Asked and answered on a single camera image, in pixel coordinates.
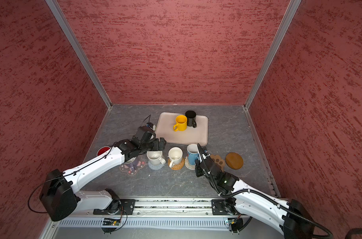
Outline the brown paw coaster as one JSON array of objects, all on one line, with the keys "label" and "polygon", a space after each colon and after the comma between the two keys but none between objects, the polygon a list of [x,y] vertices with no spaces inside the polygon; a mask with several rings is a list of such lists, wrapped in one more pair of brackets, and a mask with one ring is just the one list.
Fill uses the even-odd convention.
[{"label": "brown paw coaster", "polygon": [[220,170],[224,172],[225,160],[222,159],[219,155],[210,155],[211,159],[220,167]]}]

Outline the beige woven spiral coaster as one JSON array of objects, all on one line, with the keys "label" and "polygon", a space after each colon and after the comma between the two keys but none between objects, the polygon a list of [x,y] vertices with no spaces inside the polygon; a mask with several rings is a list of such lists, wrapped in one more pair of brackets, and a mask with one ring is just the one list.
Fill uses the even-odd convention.
[{"label": "beige woven spiral coaster", "polygon": [[190,163],[189,163],[189,160],[187,159],[187,158],[185,158],[185,166],[186,166],[186,168],[187,169],[189,169],[189,170],[195,170],[195,165],[191,165]]}]

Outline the grey round coaster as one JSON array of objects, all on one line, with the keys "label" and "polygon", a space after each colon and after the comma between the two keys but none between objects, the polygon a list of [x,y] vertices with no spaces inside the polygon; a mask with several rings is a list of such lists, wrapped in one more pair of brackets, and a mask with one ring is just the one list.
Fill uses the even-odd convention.
[{"label": "grey round coaster", "polygon": [[148,166],[152,170],[160,170],[164,167],[164,164],[160,163],[160,164],[154,165],[151,162],[148,162]]}]

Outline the light blue mug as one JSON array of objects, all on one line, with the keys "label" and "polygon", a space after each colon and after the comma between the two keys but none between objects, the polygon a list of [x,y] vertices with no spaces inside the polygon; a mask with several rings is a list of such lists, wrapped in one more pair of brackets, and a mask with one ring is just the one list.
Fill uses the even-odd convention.
[{"label": "light blue mug", "polygon": [[196,165],[196,162],[200,162],[200,154],[197,144],[190,144],[187,147],[188,162],[190,165]]}]

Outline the brown round wooden coaster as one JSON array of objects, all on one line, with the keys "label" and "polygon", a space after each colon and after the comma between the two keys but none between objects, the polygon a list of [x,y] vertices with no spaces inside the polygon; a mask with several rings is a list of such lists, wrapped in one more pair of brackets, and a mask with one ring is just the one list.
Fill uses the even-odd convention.
[{"label": "brown round wooden coaster", "polygon": [[243,164],[243,158],[240,154],[235,152],[230,152],[225,157],[226,165],[234,170],[240,169]]}]

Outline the brown woven rattan coaster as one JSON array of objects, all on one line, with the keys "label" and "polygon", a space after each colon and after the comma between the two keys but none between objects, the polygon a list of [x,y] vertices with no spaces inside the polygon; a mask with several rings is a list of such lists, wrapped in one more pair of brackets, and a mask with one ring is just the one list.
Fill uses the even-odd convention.
[{"label": "brown woven rattan coaster", "polygon": [[181,162],[179,164],[174,164],[170,159],[168,159],[168,166],[172,169],[172,170],[180,170],[184,167],[185,165],[185,159],[183,158],[181,160]]}]

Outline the yellow mug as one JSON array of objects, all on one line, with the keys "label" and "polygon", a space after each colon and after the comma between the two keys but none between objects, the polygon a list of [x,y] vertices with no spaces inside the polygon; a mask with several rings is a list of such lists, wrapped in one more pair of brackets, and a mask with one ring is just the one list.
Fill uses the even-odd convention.
[{"label": "yellow mug", "polygon": [[176,117],[176,124],[173,126],[173,131],[185,131],[188,127],[188,118],[184,115]]}]

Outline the pink flower coaster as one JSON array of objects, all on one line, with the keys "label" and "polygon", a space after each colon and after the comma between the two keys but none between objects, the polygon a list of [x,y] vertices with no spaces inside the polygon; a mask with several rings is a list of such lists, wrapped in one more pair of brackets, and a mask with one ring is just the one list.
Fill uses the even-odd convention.
[{"label": "pink flower coaster", "polygon": [[135,157],[119,166],[120,171],[126,172],[129,176],[134,176],[139,169],[145,167],[146,162],[142,158]]}]

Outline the white mug red inside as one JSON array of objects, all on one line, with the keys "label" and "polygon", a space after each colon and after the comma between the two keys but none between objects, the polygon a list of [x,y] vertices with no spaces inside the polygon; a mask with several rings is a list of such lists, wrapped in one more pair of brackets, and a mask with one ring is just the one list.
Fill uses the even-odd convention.
[{"label": "white mug red inside", "polygon": [[104,147],[100,148],[100,149],[97,151],[96,156],[100,156],[100,155],[103,155],[103,154],[105,154],[105,153],[109,153],[110,150],[111,150],[111,147],[110,147],[110,146],[104,146]]}]

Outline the black mug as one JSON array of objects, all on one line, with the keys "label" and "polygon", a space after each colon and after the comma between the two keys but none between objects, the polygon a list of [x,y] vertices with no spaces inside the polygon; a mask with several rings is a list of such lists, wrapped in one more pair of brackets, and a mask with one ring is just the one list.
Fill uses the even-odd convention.
[{"label": "black mug", "polygon": [[186,111],[185,116],[187,117],[187,126],[196,128],[197,127],[197,122],[196,122],[197,114],[196,114],[196,112],[191,111],[191,110]]}]

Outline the white mug purple band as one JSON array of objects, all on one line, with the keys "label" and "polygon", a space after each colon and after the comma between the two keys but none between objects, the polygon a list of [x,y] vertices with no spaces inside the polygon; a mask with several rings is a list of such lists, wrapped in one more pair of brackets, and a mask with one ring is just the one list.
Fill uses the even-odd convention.
[{"label": "white mug purple band", "polygon": [[128,174],[134,173],[136,171],[135,160],[136,158],[133,157],[132,159],[125,162],[124,166],[125,169],[127,169]]}]

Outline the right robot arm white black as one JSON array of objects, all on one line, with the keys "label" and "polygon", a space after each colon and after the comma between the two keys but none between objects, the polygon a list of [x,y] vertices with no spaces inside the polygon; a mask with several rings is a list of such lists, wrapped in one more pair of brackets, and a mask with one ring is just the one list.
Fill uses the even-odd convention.
[{"label": "right robot arm white black", "polygon": [[290,202],[267,195],[238,177],[223,172],[210,156],[196,162],[196,175],[205,176],[229,214],[248,215],[281,233],[286,239],[331,239],[333,234],[316,223],[296,200]]}]

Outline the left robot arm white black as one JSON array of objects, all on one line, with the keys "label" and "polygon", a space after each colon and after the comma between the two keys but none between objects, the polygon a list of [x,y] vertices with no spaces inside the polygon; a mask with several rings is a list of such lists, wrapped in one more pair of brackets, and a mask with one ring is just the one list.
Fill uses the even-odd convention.
[{"label": "left robot arm white black", "polygon": [[120,198],[111,189],[83,191],[82,188],[106,171],[123,165],[129,160],[148,151],[162,151],[166,140],[157,138],[153,125],[141,126],[131,140],[114,142],[107,152],[77,167],[64,172],[55,169],[48,173],[39,200],[45,213],[54,222],[68,217],[74,212],[103,211],[115,215],[121,211]]}]

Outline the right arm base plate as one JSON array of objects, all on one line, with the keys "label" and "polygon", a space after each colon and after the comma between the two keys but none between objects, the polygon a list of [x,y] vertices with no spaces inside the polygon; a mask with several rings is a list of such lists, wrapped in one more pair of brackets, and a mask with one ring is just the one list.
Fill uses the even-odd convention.
[{"label": "right arm base plate", "polygon": [[236,200],[234,198],[211,200],[213,215],[238,215],[235,209]]}]

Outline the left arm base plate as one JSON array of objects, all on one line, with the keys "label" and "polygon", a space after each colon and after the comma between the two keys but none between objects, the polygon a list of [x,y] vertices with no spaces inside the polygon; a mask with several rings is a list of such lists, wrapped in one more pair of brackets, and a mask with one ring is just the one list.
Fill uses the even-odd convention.
[{"label": "left arm base plate", "polygon": [[94,209],[94,215],[108,215],[108,216],[118,216],[127,214],[128,216],[133,214],[135,208],[135,199],[120,199],[112,200],[111,204],[104,210]]}]

